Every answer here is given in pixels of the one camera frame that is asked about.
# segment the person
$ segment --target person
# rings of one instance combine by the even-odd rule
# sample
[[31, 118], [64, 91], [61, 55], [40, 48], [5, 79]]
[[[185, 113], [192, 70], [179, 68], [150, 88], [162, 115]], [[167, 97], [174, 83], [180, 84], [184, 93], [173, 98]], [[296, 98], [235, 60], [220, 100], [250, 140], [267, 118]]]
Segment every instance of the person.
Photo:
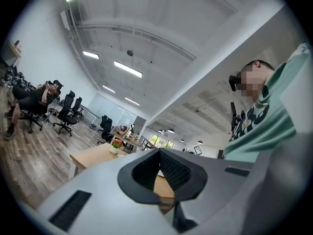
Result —
[[15, 125], [18, 123], [21, 116], [21, 110], [31, 110], [36, 107], [39, 102], [49, 105], [55, 99], [62, 86], [63, 85], [58, 80], [54, 80], [52, 84], [47, 81], [39, 85], [33, 91], [25, 91], [20, 87], [12, 86], [9, 91], [11, 109], [4, 113], [5, 118], [12, 120], [11, 125], [4, 134], [4, 139], [10, 140], [13, 138]]
[[311, 58], [312, 47], [303, 42], [277, 69], [265, 61], [253, 60], [237, 74], [237, 89], [254, 104], [235, 127], [224, 150], [226, 160], [255, 162], [259, 152], [272, 151], [295, 135], [295, 126], [280, 96], [299, 71], [310, 65]]
[[117, 125], [110, 131], [111, 135], [119, 134], [122, 137], [128, 132], [127, 126]]

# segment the potted plant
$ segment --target potted plant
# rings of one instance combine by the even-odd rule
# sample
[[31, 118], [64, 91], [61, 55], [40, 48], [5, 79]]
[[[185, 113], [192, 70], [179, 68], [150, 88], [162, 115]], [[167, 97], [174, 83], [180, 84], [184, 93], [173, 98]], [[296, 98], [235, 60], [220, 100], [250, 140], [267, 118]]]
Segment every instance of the potted plant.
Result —
[[113, 154], [116, 154], [118, 152], [119, 147], [123, 146], [123, 141], [119, 140], [119, 139], [114, 139], [113, 140], [113, 145], [110, 148], [110, 152], [112, 152]]

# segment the shoe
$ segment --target shoe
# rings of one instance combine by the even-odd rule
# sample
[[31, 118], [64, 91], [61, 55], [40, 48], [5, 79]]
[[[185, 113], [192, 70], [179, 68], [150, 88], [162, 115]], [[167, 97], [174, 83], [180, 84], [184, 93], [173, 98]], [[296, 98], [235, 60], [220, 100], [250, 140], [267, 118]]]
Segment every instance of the shoe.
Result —
[[10, 140], [10, 139], [13, 138], [14, 134], [15, 134], [15, 128], [10, 128], [9, 127], [7, 129], [7, 131], [6, 131], [6, 133], [4, 134], [4, 139], [5, 140]]
[[8, 112], [4, 113], [4, 117], [7, 119], [11, 119], [13, 116], [13, 111], [9, 110]]

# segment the person in black clothes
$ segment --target person in black clothes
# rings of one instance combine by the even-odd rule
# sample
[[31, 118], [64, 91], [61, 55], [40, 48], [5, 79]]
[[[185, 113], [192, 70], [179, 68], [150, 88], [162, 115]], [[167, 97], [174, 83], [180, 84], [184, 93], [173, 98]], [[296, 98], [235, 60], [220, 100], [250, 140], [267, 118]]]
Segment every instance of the person in black clothes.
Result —
[[49, 105], [55, 99], [57, 92], [62, 86], [63, 85], [58, 80], [54, 80], [52, 84], [47, 81], [43, 85], [39, 85], [33, 91], [25, 91], [20, 87], [12, 86], [10, 89], [11, 109], [4, 113], [5, 118], [12, 120], [11, 125], [4, 134], [4, 139], [10, 140], [13, 138], [15, 133], [14, 127], [21, 116], [21, 110], [31, 110], [36, 107], [39, 102]]

